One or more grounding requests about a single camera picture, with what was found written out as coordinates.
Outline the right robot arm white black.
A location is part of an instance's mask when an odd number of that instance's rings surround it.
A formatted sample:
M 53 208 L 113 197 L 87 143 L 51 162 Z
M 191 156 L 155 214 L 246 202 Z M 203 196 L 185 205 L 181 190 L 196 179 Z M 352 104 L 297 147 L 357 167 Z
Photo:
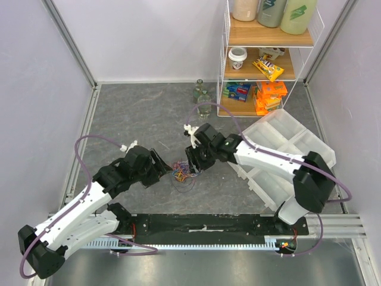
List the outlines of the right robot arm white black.
M 333 173 L 323 157 L 314 151 L 306 155 L 286 154 L 255 144 L 241 135 L 224 136 L 210 124 L 184 126 L 191 145 L 185 149 L 190 171 L 198 173 L 216 161 L 257 167 L 293 185 L 293 195 L 281 203 L 273 229 L 287 234 L 307 213 L 320 214 L 335 187 Z

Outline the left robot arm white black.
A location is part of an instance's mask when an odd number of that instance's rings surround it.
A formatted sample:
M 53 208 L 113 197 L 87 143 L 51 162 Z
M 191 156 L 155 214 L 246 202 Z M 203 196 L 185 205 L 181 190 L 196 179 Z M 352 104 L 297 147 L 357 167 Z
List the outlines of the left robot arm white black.
M 126 154 L 101 167 L 90 177 L 85 189 L 66 206 L 35 227 L 24 225 L 17 233 L 22 259 L 20 275 L 28 263 L 34 275 L 46 279 L 56 273 L 80 247 L 94 238 L 112 232 L 125 234 L 130 229 L 130 213 L 119 203 L 112 203 L 133 184 L 156 184 L 171 172 L 154 149 L 138 144 L 121 146 Z

